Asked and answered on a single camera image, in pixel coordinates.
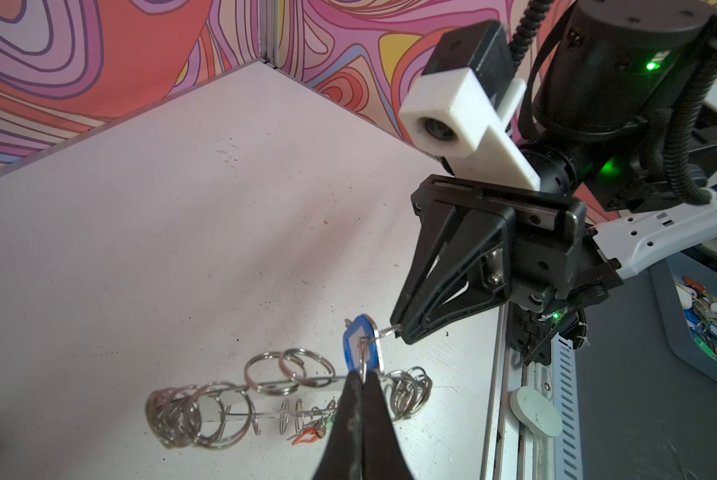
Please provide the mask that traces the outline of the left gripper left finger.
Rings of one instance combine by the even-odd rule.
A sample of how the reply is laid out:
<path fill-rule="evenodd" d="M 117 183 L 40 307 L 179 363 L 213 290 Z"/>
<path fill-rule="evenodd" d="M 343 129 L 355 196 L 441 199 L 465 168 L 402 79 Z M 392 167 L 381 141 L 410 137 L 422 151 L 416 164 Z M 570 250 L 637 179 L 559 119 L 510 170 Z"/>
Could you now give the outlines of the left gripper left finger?
<path fill-rule="evenodd" d="M 363 418 L 363 383 L 354 371 L 346 377 L 332 433 L 313 480 L 362 478 Z"/>

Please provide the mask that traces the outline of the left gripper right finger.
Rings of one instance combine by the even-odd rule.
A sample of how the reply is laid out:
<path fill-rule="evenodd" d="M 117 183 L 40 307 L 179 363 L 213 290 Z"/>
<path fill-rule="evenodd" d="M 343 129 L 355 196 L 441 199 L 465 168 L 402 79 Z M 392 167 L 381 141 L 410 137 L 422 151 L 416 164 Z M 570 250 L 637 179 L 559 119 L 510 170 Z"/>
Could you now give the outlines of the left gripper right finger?
<path fill-rule="evenodd" d="M 366 374 L 362 387 L 362 478 L 368 480 L 412 480 L 405 462 L 379 377 Z"/>

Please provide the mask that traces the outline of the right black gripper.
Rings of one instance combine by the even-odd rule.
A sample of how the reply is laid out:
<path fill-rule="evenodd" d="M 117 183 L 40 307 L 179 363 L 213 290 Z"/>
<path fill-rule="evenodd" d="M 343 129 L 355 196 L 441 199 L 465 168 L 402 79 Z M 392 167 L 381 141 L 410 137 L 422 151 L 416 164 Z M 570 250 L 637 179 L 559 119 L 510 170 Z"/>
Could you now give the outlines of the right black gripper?
<path fill-rule="evenodd" d="M 408 345 L 508 302 L 546 313 L 623 283 L 575 197 L 432 175 L 411 201 L 420 232 L 390 317 Z"/>

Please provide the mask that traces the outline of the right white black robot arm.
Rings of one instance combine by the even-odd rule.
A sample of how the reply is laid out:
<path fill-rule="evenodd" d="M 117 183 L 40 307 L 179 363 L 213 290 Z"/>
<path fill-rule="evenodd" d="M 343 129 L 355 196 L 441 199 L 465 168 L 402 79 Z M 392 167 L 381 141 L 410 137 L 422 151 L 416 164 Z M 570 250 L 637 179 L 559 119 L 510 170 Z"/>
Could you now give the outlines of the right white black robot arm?
<path fill-rule="evenodd" d="M 532 1 L 447 32 L 398 111 L 445 174 L 390 316 L 414 344 L 508 305 L 560 333 L 626 275 L 717 231 L 717 8 Z"/>

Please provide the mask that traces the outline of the metal disc key ring holder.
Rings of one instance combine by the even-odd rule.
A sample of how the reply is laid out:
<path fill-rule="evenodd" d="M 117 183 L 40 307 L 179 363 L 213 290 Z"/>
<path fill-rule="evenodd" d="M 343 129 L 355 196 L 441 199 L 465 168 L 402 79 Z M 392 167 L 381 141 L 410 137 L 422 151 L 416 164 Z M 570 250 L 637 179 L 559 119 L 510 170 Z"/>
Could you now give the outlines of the metal disc key ring holder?
<path fill-rule="evenodd" d="M 144 416 L 166 449 L 228 449 L 248 435 L 262 435 L 266 421 L 290 442 L 304 428 L 332 430 L 344 383 L 346 376 L 316 352 L 264 352 L 246 363 L 240 383 L 218 380 L 150 393 Z"/>

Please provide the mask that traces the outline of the red key tag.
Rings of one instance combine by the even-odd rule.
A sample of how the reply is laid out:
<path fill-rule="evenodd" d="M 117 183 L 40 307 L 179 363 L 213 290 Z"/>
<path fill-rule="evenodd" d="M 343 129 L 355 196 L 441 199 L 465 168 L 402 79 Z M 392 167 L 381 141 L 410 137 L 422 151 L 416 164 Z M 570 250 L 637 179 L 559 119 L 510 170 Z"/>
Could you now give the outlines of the red key tag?
<path fill-rule="evenodd" d="M 312 426 L 304 428 L 302 432 L 294 435 L 294 437 L 290 439 L 290 443 L 292 445 L 314 444 L 324 438 L 324 436 L 326 436 L 326 428 L 322 426 Z"/>

